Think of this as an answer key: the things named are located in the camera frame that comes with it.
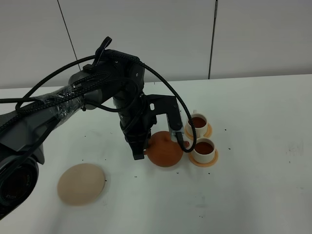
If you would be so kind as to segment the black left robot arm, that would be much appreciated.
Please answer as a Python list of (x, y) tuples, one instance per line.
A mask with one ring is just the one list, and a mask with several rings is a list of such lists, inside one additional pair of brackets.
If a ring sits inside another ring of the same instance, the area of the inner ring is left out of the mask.
[(0, 117), (0, 215), (7, 216), (33, 191), (38, 165), (44, 163), (43, 142), (79, 110), (104, 109), (112, 99), (113, 112), (134, 159), (143, 159), (156, 117), (165, 114), (173, 141), (183, 143), (183, 126), (176, 95), (146, 95), (144, 72), (136, 56), (98, 49), (92, 64), (74, 74), (67, 86), (33, 97), (12, 99), (17, 108)]

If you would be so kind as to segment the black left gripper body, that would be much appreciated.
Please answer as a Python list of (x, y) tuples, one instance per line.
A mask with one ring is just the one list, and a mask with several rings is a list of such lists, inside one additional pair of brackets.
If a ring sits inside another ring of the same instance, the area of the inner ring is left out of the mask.
[(124, 136), (151, 130), (157, 123), (156, 116), (167, 116), (169, 108), (176, 103), (174, 96), (141, 94), (131, 107), (118, 113)]

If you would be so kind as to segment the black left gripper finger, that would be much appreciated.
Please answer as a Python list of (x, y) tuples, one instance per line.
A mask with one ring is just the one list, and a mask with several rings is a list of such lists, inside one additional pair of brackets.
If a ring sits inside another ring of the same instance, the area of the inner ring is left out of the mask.
[(134, 160), (144, 159), (144, 152), (148, 148), (150, 138), (150, 130), (142, 133), (127, 133), (125, 135), (125, 139), (131, 147)]

